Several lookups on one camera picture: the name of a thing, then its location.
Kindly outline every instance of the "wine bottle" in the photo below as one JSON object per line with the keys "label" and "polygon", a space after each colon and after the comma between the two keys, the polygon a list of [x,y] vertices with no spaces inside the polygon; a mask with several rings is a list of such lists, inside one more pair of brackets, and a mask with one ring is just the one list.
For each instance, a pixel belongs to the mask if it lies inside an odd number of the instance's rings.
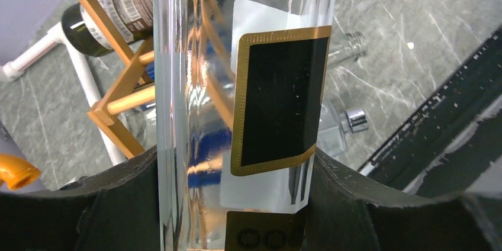
{"label": "wine bottle", "polygon": [[[153,34],[153,0],[98,0],[127,43]],[[79,52],[103,56],[113,52],[108,40],[81,4],[66,9],[61,17],[63,32]]]}

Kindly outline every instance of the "gold border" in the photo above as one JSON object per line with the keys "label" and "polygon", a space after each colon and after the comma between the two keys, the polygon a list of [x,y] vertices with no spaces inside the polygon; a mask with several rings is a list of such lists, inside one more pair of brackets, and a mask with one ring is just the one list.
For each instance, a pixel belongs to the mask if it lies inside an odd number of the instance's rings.
{"label": "gold border", "polygon": [[[307,161],[310,156],[312,156],[316,151],[316,144],[314,144],[309,149],[307,149],[306,152],[300,155],[291,156],[285,159],[258,163],[254,165],[247,165],[244,167],[240,165],[242,160],[242,144],[244,138],[244,115],[246,113],[247,74],[249,71],[250,47],[257,44],[269,44],[283,41],[301,41],[326,37],[331,37],[330,25],[263,33],[249,33],[242,35],[239,40],[239,51],[237,56],[237,75],[230,168],[232,175],[247,176],[297,166]],[[326,75],[326,65],[324,66],[324,75]]]}

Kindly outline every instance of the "white wall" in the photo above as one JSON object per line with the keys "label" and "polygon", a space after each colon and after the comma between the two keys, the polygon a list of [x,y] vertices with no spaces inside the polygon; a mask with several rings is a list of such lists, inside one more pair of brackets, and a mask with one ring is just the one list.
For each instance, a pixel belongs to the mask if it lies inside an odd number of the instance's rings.
{"label": "white wall", "polygon": [[16,58],[61,0],[0,0],[0,65]]}

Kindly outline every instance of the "wooden dowel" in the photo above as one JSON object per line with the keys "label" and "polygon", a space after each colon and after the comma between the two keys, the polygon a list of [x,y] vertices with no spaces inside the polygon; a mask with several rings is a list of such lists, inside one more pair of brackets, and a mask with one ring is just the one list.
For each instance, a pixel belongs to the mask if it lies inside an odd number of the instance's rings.
{"label": "wooden dowel", "polygon": [[133,158],[144,152],[144,147],[134,138],[122,122],[115,122],[109,126],[105,125],[92,109],[87,115],[127,158]]}
{"label": "wooden dowel", "polygon": [[155,86],[150,86],[141,91],[108,103],[107,109],[110,114],[117,115],[153,100],[155,100]]}
{"label": "wooden dowel", "polygon": [[148,53],[142,54],[140,56],[140,63],[142,65],[148,65],[151,62],[153,62],[153,51],[150,51]]}

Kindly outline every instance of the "printed symbol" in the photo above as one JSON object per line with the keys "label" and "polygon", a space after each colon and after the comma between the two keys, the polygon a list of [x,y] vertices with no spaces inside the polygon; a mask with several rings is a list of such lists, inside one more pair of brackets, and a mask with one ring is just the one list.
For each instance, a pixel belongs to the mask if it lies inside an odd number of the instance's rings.
{"label": "printed symbol", "polygon": [[298,226],[289,235],[289,246],[290,247],[301,247],[303,243],[303,226]]}
{"label": "printed symbol", "polygon": [[237,243],[244,249],[254,249],[260,245],[261,235],[256,229],[250,227],[239,231]]}
{"label": "printed symbol", "polygon": [[286,241],[286,234],[278,229],[273,229],[265,233],[263,237],[263,245],[265,245],[268,250],[281,250],[286,246]]}

